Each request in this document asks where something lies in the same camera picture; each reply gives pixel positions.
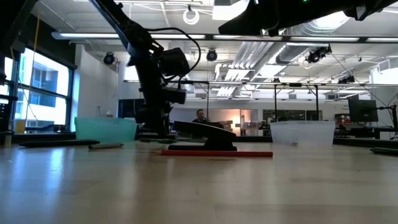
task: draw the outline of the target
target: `red object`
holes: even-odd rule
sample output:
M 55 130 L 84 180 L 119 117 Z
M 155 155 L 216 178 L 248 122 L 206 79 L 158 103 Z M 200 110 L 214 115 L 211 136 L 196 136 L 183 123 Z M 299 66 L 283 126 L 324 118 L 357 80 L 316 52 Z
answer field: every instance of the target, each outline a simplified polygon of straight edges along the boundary
M 162 150 L 162 156 L 226 156 L 226 157 L 272 157 L 273 152 L 228 152 L 228 151 L 180 151 Z

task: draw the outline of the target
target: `computer monitor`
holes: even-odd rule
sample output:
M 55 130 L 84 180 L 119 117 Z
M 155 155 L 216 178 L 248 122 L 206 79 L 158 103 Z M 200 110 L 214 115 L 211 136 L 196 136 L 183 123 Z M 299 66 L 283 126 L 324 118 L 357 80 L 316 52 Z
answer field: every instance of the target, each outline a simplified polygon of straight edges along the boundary
M 348 100 L 351 122 L 378 122 L 376 100 Z

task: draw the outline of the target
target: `black rod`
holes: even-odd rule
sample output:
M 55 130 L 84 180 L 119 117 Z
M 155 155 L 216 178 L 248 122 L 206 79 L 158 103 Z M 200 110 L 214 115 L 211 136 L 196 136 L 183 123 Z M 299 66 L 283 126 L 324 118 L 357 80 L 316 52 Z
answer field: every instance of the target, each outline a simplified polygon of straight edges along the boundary
M 210 84 L 207 84 L 207 109 L 206 109 L 207 120 L 209 120 L 209 95 L 210 95 Z
M 315 85 L 315 96 L 317 98 L 317 121 L 319 121 L 319 99 L 318 99 L 318 86 Z
M 278 111 L 277 111 L 277 109 L 276 109 L 276 86 L 277 85 L 274 85 L 274 99 L 275 99 L 275 122 L 278 122 Z

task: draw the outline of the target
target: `person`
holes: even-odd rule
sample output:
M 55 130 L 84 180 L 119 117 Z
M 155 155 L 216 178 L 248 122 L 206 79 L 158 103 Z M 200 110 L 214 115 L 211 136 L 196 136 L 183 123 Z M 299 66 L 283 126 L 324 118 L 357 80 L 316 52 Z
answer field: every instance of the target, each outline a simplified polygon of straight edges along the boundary
M 205 119 L 205 112 L 202 109 L 197 110 L 197 118 L 192 121 L 193 123 L 207 123 Z

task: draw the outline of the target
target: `table surface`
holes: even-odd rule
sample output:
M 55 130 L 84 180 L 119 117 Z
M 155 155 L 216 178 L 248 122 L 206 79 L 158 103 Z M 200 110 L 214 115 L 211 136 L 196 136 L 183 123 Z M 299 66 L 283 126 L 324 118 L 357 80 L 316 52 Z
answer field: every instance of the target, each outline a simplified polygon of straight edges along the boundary
M 396 157 L 235 145 L 274 158 L 164 157 L 143 142 L 0 149 L 0 223 L 397 223 Z

